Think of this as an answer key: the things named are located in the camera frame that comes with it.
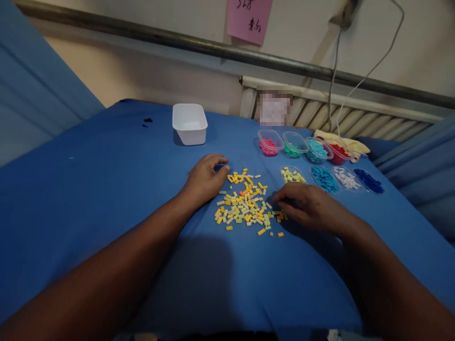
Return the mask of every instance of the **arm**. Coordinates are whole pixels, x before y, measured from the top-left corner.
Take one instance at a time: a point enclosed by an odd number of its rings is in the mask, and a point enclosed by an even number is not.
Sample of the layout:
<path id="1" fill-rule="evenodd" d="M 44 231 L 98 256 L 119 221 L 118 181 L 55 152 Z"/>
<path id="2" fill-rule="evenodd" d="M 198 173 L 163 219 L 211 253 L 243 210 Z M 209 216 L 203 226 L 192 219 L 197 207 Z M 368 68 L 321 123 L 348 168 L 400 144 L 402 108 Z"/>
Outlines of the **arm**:
<path id="1" fill-rule="evenodd" d="M 42 291 L 0 326 L 0 340 L 112 340 L 141 302 L 169 247 L 196 209 L 217 195 L 228 160 L 199 160 L 180 193 Z"/>
<path id="2" fill-rule="evenodd" d="M 409 272 L 369 224 L 314 186 L 289 183 L 273 198 L 301 225 L 342 240 L 362 298 L 384 339 L 453 338 L 454 315 Z"/>

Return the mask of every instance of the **left hand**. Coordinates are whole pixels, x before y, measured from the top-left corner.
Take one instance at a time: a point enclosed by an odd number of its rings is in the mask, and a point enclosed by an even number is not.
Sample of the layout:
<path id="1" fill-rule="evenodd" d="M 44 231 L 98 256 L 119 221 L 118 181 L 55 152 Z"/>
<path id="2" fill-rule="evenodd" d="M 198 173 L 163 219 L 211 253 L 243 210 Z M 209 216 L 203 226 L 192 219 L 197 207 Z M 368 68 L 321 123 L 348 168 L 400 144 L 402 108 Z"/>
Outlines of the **left hand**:
<path id="1" fill-rule="evenodd" d="M 221 190 L 231 169 L 226 165 L 216 173 L 215 166 L 228 162 L 221 154 L 205 155 L 188 174 L 180 194 L 187 196 L 197 207 L 205 204 Z"/>

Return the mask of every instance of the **electrical cord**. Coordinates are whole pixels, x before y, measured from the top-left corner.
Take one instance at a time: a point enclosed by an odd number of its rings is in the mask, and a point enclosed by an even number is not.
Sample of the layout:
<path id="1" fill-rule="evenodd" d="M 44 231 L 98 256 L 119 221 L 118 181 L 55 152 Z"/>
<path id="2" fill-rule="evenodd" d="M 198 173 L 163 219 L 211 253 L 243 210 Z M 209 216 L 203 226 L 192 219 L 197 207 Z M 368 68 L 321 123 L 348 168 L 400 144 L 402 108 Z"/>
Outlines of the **electrical cord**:
<path id="1" fill-rule="evenodd" d="M 335 54 L 335 65 L 333 67 L 332 81 L 330 82 L 330 89 L 328 91 L 328 119 L 330 120 L 330 131 L 333 131 L 333 122 L 332 122 L 332 90 L 333 90 L 333 84 L 335 83 L 335 75 L 337 74 L 338 49 L 340 47 L 340 39 L 341 39 L 341 26 L 340 26 L 340 31 L 338 32 L 337 49 L 336 49 L 336 54 Z"/>
<path id="2" fill-rule="evenodd" d="M 388 56 L 388 54 L 390 53 L 390 51 L 392 50 L 393 48 L 393 45 L 395 44 L 395 40 L 397 39 L 397 35 L 398 35 L 398 32 L 400 31 L 400 28 L 401 28 L 401 25 L 404 21 L 404 9 L 403 7 L 401 7 L 395 0 L 390 0 L 396 7 L 398 7 L 398 9 L 400 10 L 401 12 L 401 20 L 400 20 L 400 23 L 398 24 L 398 28 L 397 28 L 397 31 L 395 32 L 395 35 L 393 37 L 393 40 L 392 40 L 392 44 L 390 45 L 390 48 L 389 50 L 387 51 L 387 53 L 384 55 L 384 57 L 381 58 L 381 60 L 371 69 L 370 72 L 367 73 L 367 75 L 365 77 L 363 77 L 363 79 L 356 85 L 355 88 L 353 88 L 351 90 L 351 92 L 345 97 L 345 100 L 343 101 L 343 103 L 341 104 L 341 107 L 337 113 L 337 132 L 338 132 L 338 137 L 341 139 L 341 135 L 340 135 L 340 124 L 339 124 L 339 118 L 340 118 L 340 113 L 341 111 L 343 110 L 343 107 L 346 103 L 346 100 L 352 95 L 352 93 L 360 86 L 360 84 L 362 84 L 364 82 L 364 80 L 366 80 L 368 78 L 368 76 L 374 71 L 376 70 L 376 68 L 379 66 L 379 64 L 382 63 L 382 61 Z M 340 30 L 340 34 L 338 36 L 338 42 L 337 42 L 337 52 L 336 52 L 336 56 L 338 56 L 338 48 L 339 48 L 339 42 L 340 42 L 340 37 L 341 37 L 341 30 Z M 332 82 L 330 84 L 330 91 L 329 91 L 329 110 L 330 110 L 330 106 L 332 104 L 332 88 L 333 88 L 333 83 L 335 81 L 335 71 L 336 71 L 336 67 L 337 67 L 337 63 L 338 63 L 338 60 L 337 60 L 337 57 L 335 59 L 335 68 L 334 68 L 334 73 L 333 73 L 333 77 L 332 77 Z M 330 127 L 332 126 L 332 117 L 331 117 L 331 113 L 329 112 L 329 118 L 330 118 Z"/>

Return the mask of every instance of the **radiator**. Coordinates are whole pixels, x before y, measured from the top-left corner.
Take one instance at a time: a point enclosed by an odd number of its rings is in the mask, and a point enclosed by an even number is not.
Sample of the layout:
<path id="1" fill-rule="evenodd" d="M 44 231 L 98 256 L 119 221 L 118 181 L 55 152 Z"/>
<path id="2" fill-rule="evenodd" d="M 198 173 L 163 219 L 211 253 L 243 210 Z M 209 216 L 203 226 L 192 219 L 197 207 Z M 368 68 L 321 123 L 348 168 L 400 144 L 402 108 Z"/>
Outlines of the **radiator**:
<path id="1" fill-rule="evenodd" d="M 345 100 L 344 96 L 332 94 L 331 127 L 326 92 L 248 76 L 242 76 L 240 84 L 243 86 L 241 117 L 255 118 L 258 90 L 283 89 L 293 95 L 289 125 L 325 132 L 337 129 L 336 115 Z M 348 98 L 339 116 L 339 126 L 340 134 L 349 138 L 367 136 L 403 142 L 442 119 L 432 114 Z"/>

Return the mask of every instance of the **white plastic box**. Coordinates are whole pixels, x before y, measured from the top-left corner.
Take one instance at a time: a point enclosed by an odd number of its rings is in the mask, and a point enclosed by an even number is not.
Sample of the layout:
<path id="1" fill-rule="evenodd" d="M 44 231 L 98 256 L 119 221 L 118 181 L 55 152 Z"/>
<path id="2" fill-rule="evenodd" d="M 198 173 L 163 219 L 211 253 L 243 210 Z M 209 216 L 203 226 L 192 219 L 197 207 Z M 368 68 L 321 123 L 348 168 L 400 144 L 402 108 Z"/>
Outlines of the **white plastic box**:
<path id="1" fill-rule="evenodd" d="M 172 127 L 184 145 L 205 143 L 207 119 L 199 104 L 175 104 L 172 108 Z"/>

